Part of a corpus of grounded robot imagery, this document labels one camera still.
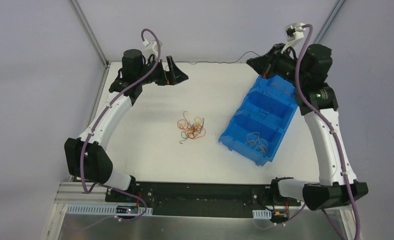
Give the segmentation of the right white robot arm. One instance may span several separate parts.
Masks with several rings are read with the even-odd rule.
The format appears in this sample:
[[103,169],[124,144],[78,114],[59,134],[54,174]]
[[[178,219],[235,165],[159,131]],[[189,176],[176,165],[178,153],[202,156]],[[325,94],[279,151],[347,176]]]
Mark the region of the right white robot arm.
[[278,43],[268,53],[246,63],[264,79],[281,77],[294,86],[295,100],[313,139],[319,180],[275,178],[269,200],[275,205],[288,198],[303,201],[312,211],[351,205],[367,195],[368,186],[357,179],[341,144],[338,103],[334,90],[326,83],[332,51],[311,44],[302,57],[292,57],[292,52],[292,48]]

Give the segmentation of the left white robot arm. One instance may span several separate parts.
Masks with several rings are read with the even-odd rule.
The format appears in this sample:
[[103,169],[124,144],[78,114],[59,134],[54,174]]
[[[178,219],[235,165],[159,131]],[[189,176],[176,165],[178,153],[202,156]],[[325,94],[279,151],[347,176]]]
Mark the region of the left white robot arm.
[[115,169],[106,149],[114,130],[123,116],[135,104],[143,86],[174,86],[188,76],[167,56],[168,70],[154,53],[145,57],[138,49],[124,51],[122,66],[109,88],[104,107],[77,138],[68,138],[64,144],[69,174],[81,179],[84,192],[93,187],[86,182],[118,189],[118,196],[132,202],[137,196],[135,177]]

